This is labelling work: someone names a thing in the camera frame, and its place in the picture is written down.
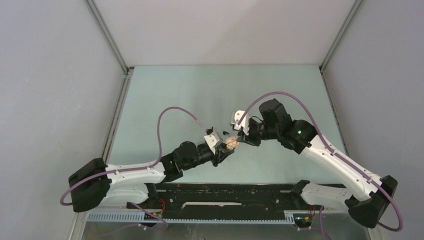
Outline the beige earbud charging case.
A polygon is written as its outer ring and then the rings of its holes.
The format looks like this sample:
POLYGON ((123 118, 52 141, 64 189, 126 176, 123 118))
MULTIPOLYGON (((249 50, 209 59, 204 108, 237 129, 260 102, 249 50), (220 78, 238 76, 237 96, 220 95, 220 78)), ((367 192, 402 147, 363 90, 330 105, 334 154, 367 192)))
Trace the beige earbud charging case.
POLYGON ((240 145, 240 142, 238 141, 238 136, 229 136, 225 140, 225 145, 228 150, 233 150, 237 148, 240 145))

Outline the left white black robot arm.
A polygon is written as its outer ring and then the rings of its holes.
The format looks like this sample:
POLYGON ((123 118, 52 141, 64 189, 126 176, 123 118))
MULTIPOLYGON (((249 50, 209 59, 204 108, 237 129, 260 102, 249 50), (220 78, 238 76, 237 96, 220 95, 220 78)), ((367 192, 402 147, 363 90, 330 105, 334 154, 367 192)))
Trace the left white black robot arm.
POLYGON ((238 145, 233 141, 210 148, 207 143, 195 145, 185 141, 161 157, 157 165, 151 162, 107 165, 102 158, 95 158, 68 178, 73 211, 81 213, 122 203, 153 208, 158 202, 156 184, 175 181, 184 171, 207 162, 216 167, 233 154, 238 145))

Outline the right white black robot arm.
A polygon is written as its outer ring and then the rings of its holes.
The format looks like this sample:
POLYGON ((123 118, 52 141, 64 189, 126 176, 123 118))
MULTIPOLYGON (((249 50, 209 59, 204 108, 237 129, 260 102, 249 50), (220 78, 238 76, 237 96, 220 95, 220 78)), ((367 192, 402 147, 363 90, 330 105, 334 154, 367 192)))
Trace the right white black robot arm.
POLYGON ((380 176, 363 168, 319 135, 306 120, 294 120, 276 99, 259 106, 262 119, 238 110, 230 124, 239 142, 258 147, 262 141, 276 140, 283 147, 307 157, 336 176, 343 188, 300 180, 292 189, 291 204, 297 209, 321 205, 347 212, 360 225, 374 229, 388 208, 398 186, 391 175, 380 176))

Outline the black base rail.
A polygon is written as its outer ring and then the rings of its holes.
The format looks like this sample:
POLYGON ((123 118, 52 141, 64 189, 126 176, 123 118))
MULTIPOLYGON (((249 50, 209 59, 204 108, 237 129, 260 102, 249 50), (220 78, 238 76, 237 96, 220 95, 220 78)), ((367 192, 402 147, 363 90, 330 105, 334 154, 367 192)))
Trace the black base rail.
POLYGON ((278 220, 289 211, 318 215, 319 205, 292 192, 294 184, 157 183, 157 197, 139 207, 162 218, 278 220))

